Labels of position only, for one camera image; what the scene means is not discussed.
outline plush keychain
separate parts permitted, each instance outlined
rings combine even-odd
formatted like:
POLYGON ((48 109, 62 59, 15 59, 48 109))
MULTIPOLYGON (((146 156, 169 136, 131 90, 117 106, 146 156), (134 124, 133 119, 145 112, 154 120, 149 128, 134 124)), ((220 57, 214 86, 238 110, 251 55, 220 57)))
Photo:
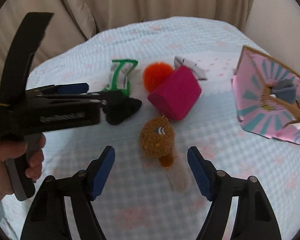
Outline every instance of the plush keychain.
MULTIPOLYGON (((167 63, 155 62, 146 67, 143 82, 149 93, 156 91, 174 73, 167 63)), ((175 132, 168 118, 162 116, 148 121, 141 132, 140 143, 144 154, 158 159, 177 192, 185 192, 191 186, 191 176, 180 159, 174 145, 175 132)))
POLYGON ((174 190, 182 193, 189 189, 192 181, 174 147, 174 138, 175 133, 168 119, 157 117, 144 125, 140 143, 145 155, 158 159, 165 168, 174 190))

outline blue foam pad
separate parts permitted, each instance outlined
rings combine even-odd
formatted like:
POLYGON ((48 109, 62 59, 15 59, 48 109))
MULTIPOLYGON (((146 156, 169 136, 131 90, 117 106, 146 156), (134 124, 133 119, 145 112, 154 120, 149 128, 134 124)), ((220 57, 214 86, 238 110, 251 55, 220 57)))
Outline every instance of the blue foam pad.
POLYGON ((78 83, 62 85, 58 88, 58 94, 83 94, 87 93, 89 85, 87 83, 78 83))
POLYGON ((210 190, 210 180, 192 148, 188 150, 187 158, 201 195, 205 196, 207 200, 211 201, 212 193, 210 190))
POLYGON ((98 160, 94 160, 87 168, 88 195, 94 201, 101 195, 115 160, 115 151, 107 146, 98 160))
POLYGON ((271 93, 289 104, 293 105, 296 102, 297 88, 290 79, 283 79, 277 82, 272 88, 271 93))

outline hand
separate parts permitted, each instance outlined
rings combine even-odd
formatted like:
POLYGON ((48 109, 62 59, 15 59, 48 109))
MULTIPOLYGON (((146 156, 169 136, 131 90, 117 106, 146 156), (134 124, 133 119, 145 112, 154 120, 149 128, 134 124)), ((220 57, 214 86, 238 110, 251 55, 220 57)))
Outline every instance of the hand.
MULTIPOLYGON (((26 176, 28 178, 37 180, 41 176, 43 152, 42 148, 46 142, 45 136, 43 135, 40 139, 40 149, 34 153, 29 161, 29 168, 26 169, 26 176)), ((18 158, 22 156, 27 149, 27 143, 13 142, 13 141, 2 141, 0 142, 0 200, 5 195, 13 194, 13 189, 10 184, 9 176, 4 164, 4 161, 8 158, 18 158)))

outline plush toy eye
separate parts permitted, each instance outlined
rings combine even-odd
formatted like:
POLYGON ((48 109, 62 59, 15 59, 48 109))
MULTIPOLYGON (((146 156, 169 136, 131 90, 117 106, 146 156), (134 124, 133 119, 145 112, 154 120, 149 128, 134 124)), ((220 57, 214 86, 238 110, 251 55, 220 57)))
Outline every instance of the plush toy eye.
POLYGON ((157 128, 156 130, 155 130, 155 132, 157 133, 157 134, 160 134, 160 135, 165 135, 166 133, 164 132, 164 127, 162 127, 162 126, 160 126, 159 128, 157 128))

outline pink box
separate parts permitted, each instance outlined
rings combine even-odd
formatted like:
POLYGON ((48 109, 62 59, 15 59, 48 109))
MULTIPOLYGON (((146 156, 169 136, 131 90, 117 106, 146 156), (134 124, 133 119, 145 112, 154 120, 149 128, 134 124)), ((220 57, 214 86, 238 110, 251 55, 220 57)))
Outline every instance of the pink box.
POLYGON ((182 120, 200 94, 201 87, 192 71, 181 66, 148 96, 148 100, 168 119, 182 120))

